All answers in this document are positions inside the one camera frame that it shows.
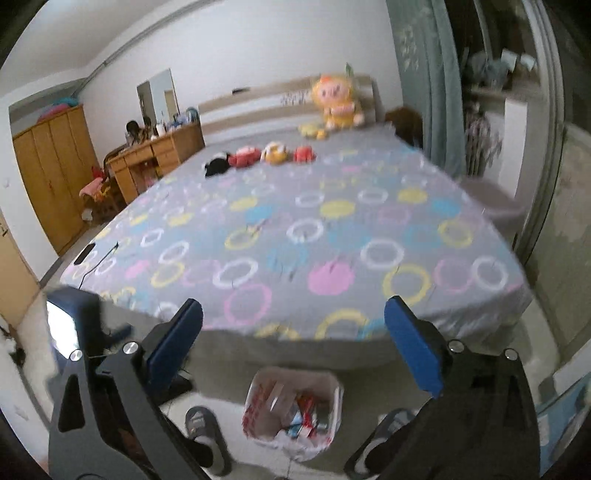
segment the wooden desk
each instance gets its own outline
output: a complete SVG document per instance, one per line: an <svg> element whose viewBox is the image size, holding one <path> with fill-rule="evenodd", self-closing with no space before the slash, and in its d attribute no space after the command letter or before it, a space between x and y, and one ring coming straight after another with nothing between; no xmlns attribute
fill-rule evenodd
<svg viewBox="0 0 591 480"><path fill-rule="evenodd" d="M156 162L162 175L166 175L205 146L201 126L197 123L176 129L156 140L135 145L107 162L125 202L129 205L147 186L141 174L147 162Z"/></svg>

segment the metal screw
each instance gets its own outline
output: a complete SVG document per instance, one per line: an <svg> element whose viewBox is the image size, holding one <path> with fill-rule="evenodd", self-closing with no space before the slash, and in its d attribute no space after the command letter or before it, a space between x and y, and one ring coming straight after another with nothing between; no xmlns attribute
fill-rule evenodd
<svg viewBox="0 0 591 480"><path fill-rule="evenodd" d="M464 351L464 344L461 343L460 340L451 340L448 344L447 347L453 352L453 353L462 353Z"/></svg>
<svg viewBox="0 0 591 480"><path fill-rule="evenodd" d="M72 360L73 362L77 362L81 358L82 358L82 351L81 350L74 350L70 354L70 360Z"/></svg>
<svg viewBox="0 0 591 480"><path fill-rule="evenodd" d="M125 355L133 355L135 352L138 351L139 345L135 342L126 343L123 346L123 353Z"/></svg>
<svg viewBox="0 0 591 480"><path fill-rule="evenodd" d="M515 361L515 360L517 360L519 358L519 355L512 348L508 348L507 350L505 350L505 358L507 360Z"/></svg>

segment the gray bed sheet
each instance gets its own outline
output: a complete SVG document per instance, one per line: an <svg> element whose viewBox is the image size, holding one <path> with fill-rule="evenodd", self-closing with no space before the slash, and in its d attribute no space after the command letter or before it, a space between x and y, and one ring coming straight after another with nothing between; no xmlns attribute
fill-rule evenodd
<svg viewBox="0 0 591 480"><path fill-rule="evenodd" d="M518 261L455 182L375 126L313 141L310 165L204 177L220 150L290 150L274 132L205 148L142 194L61 277L146 319L191 297L206 355L350 368L395 356L384 305L399 294L447 338L501 348L531 301Z"/></svg>

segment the trash can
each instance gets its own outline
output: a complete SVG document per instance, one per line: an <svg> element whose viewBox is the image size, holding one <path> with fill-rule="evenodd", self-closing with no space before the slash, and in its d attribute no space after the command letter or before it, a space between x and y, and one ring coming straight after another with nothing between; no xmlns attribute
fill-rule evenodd
<svg viewBox="0 0 591 480"><path fill-rule="evenodd" d="M280 382L298 392L308 392L324 400L330 411L326 433L313 439L291 439L281 430L279 421L267 408L271 391ZM244 415L242 431L259 445L281 449L297 462L312 460L324 452L335 438L340 426L343 386L331 372L311 372L279 367L265 367L252 380Z"/></svg>
<svg viewBox="0 0 591 480"><path fill-rule="evenodd" d="M491 221L507 243L513 246L515 236L525 222L525 209L487 179L463 177L459 185L482 206L484 216Z"/></svg>

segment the shelf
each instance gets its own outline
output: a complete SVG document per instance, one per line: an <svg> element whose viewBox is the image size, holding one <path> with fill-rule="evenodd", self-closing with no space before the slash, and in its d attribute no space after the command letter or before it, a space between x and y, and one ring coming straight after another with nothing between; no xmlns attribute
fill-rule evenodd
<svg viewBox="0 0 591 480"><path fill-rule="evenodd" d="M476 85L464 86L463 91L470 95L475 95L483 98L490 98L493 100L518 100L520 102L531 102L535 100L543 100L544 94L535 82L528 82L524 80L513 81L511 90L498 90L489 87L479 87Z"/></svg>

